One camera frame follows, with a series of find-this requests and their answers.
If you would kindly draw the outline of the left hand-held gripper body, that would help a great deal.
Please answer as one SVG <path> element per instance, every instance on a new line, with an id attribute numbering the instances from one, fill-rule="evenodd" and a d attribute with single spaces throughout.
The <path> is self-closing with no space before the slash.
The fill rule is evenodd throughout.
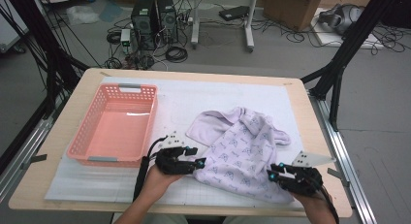
<path id="1" fill-rule="evenodd" d="M 158 169 L 166 175 L 189 175 L 196 169 L 193 161 L 180 161 L 179 156 L 185 155 L 184 144 L 177 132 L 170 133 L 164 140 L 165 145 L 154 154 L 155 164 Z"/>

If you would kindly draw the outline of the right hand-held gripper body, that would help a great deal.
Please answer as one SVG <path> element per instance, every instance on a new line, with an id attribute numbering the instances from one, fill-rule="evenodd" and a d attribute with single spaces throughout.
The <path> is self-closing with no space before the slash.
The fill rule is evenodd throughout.
<path id="1" fill-rule="evenodd" d="M 284 190 L 304 196 L 313 196 L 318 192 L 325 193 L 322 175 L 316 166 L 334 161 L 331 156 L 301 151 L 290 165 L 283 163 L 284 173 L 275 172 L 279 174 L 276 183 Z"/>

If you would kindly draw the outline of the lilac printed towel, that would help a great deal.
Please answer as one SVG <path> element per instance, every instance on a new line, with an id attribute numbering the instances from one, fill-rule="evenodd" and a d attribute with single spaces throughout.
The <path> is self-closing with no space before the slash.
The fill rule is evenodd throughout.
<path id="1" fill-rule="evenodd" d="M 277 148 L 291 138 L 272 124 L 272 118 L 247 108 L 200 113 L 186 132 L 206 146 L 205 166 L 193 173 L 206 185 L 269 203 L 290 203 L 293 197 L 275 182 L 267 169 Z"/>

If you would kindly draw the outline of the pink plastic basket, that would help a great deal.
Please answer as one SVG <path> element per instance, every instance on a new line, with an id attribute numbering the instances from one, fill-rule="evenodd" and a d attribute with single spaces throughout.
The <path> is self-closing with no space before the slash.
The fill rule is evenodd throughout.
<path id="1" fill-rule="evenodd" d="M 155 85 L 102 83 L 66 155 L 87 166 L 137 168 L 147 154 L 156 111 Z"/>

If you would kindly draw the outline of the person's right hand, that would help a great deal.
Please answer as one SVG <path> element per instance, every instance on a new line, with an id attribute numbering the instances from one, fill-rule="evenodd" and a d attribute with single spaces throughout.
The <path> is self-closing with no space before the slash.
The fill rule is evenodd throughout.
<path id="1" fill-rule="evenodd" d="M 292 196 L 302 204 L 306 211 L 328 209 L 328 204 L 322 195 L 304 196 L 301 194 L 292 193 Z"/>

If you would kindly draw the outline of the person's left hand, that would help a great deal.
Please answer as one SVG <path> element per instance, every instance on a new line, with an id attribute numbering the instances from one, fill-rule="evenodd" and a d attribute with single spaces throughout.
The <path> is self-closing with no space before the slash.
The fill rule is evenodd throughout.
<path id="1" fill-rule="evenodd" d="M 156 202 L 165 194 L 168 187 L 179 179 L 181 175 L 166 175 L 154 165 L 148 171 L 141 196 L 148 201 Z"/>

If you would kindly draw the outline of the white foam mat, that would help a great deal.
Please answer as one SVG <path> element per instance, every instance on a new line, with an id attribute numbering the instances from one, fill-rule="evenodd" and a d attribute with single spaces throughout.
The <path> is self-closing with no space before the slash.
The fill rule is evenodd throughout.
<path id="1" fill-rule="evenodd" d="M 276 129 L 289 135 L 291 143 L 277 148 L 275 163 L 290 164 L 303 149 L 291 95 L 283 86 L 116 77 L 105 78 L 102 83 L 152 84 L 157 87 L 157 111 L 148 151 L 158 151 L 165 145 L 165 138 L 177 132 L 185 145 L 196 147 L 197 155 L 204 158 L 206 146 L 188 138 L 187 130 L 202 112 L 229 112 L 235 108 L 268 115 Z M 139 168 L 87 166 L 65 153 L 46 198 L 49 201 L 128 204 L 132 200 Z M 238 195 L 201 183 L 193 175 L 173 183 L 159 202 L 162 205 L 258 208 L 295 205 L 294 198 L 290 203 L 278 204 Z"/>

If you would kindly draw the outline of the white power adapter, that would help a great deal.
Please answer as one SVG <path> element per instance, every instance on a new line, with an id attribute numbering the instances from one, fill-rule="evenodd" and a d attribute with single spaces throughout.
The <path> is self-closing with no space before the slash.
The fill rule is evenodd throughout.
<path id="1" fill-rule="evenodd" d="M 121 30 L 120 44 L 122 45 L 122 50 L 125 54 L 129 54 L 132 50 L 130 36 L 131 31 L 129 29 Z"/>

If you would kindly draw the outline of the black computer tower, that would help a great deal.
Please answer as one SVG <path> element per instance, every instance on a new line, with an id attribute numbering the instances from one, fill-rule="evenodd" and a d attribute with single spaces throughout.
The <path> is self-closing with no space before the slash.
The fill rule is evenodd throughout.
<path id="1" fill-rule="evenodd" d="M 136 0 L 131 19 L 138 48 L 155 49 L 154 38 L 159 30 L 155 0 Z"/>
<path id="2" fill-rule="evenodd" d="M 173 0 L 157 0 L 159 20 L 163 40 L 167 44 L 178 41 L 176 10 Z"/>

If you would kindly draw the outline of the white floor board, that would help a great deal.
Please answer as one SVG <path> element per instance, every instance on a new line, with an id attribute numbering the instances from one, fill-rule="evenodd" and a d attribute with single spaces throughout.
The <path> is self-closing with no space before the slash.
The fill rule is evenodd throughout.
<path id="1" fill-rule="evenodd" d="M 314 33 L 314 36 L 321 46 L 338 48 L 343 43 L 342 37 L 326 23 L 318 22 L 319 14 L 323 11 L 323 8 L 318 8 L 316 10 L 314 18 L 312 18 L 310 22 L 311 31 Z M 369 34 L 367 39 L 362 44 L 362 48 L 364 49 L 381 49 L 382 47 L 383 45 L 373 34 Z"/>

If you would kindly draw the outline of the black flat device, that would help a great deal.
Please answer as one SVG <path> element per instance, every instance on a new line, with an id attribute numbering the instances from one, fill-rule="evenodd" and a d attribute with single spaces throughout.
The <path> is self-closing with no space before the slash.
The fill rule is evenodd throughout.
<path id="1" fill-rule="evenodd" d="M 220 11 L 219 15 L 224 20 L 231 21 L 246 16 L 248 12 L 249 8 L 247 6 L 238 6 L 231 9 Z"/>

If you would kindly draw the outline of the grey backpack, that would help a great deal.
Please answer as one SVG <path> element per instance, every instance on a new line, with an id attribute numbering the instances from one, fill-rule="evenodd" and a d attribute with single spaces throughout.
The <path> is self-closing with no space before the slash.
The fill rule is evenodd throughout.
<path id="1" fill-rule="evenodd" d="M 318 21 L 326 23 L 338 35 L 345 32 L 356 23 L 364 9 L 352 4 L 336 4 L 334 7 L 319 14 Z"/>

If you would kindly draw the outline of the grey metal bracket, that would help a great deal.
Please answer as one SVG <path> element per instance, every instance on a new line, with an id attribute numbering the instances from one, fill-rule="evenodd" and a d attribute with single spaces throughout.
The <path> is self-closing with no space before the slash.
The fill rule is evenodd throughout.
<path id="1" fill-rule="evenodd" d="M 331 176 L 338 178 L 341 181 L 342 186 L 349 187 L 350 181 L 348 181 L 342 173 L 332 168 L 327 168 L 327 173 Z"/>
<path id="2" fill-rule="evenodd" d="M 33 163 L 45 160 L 47 160 L 47 154 L 32 156 L 26 162 L 21 163 L 20 168 L 22 170 L 27 170 Z"/>

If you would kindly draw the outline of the aluminium rail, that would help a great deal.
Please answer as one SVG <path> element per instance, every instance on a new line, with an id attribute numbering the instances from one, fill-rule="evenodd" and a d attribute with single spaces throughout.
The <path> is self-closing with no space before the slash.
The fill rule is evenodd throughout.
<path id="1" fill-rule="evenodd" d="M 332 156 L 336 158 L 337 171 L 350 181 L 349 187 L 344 187 L 348 195 L 350 209 L 355 213 L 361 224 L 377 224 L 377 220 L 364 193 L 355 167 L 346 149 L 339 131 L 335 131 L 329 121 L 330 108 L 326 101 L 318 100 L 313 95 L 308 98 L 316 111 L 317 119 L 324 128 L 324 134 L 329 142 Z"/>
<path id="2" fill-rule="evenodd" d="M 49 112 L 46 101 L 43 101 L 0 157 L 0 204 L 26 171 L 20 168 L 21 163 L 37 155 L 66 103 L 58 98 Z"/>

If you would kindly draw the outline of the black frame post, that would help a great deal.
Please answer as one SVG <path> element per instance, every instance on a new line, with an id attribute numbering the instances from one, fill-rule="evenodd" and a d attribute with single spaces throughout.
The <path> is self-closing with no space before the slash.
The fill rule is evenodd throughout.
<path id="1" fill-rule="evenodd" d="M 332 89 L 329 123 L 334 131 L 338 131 L 337 114 L 344 71 L 394 1 L 370 0 L 332 60 L 323 68 L 300 79 L 303 83 L 318 79 L 316 85 L 309 90 L 309 94 L 317 100 L 324 101 Z"/>
<path id="2" fill-rule="evenodd" d="M 51 28 L 41 14 L 35 0 L 8 0 L 12 7 L 32 34 L 37 46 L 34 47 L 31 40 L 25 36 L 21 28 L 13 20 L 12 16 L 2 10 L 0 5 L 0 15 L 15 30 L 17 35 L 27 45 L 39 69 L 47 73 L 45 83 L 47 96 L 41 105 L 35 110 L 15 139 L 0 156 L 0 176 L 11 165 L 17 152 L 21 149 L 23 142 L 28 137 L 31 130 L 40 119 L 49 117 L 55 110 L 57 96 L 62 91 L 72 92 L 79 83 L 80 75 L 76 72 L 78 68 L 81 72 L 89 69 L 89 66 L 75 59 L 57 42 Z"/>

